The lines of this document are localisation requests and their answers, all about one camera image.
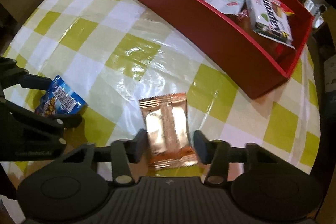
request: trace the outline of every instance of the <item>table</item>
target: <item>table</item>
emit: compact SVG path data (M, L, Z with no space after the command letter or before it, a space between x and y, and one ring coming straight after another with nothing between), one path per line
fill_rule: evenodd
M65 133L72 147L133 138L144 127L138 99L187 92L190 132L201 129L209 139L239 147L255 142L307 173L313 166L320 118L307 47L288 83L252 101L191 41L137 0L44 0L4 56L34 74L52 79L59 74L88 103L85 122ZM5 95L33 111L42 92L15 86ZM3 165L18 183L33 164ZM157 175L203 173L194 166Z

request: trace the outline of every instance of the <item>red tray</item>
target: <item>red tray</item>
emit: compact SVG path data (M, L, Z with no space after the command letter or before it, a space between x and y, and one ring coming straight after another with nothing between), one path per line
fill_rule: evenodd
M251 98L285 83L308 39L313 17L297 0L280 0L289 18L293 46L276 62L250 35L203 0L139 0L189 38Z

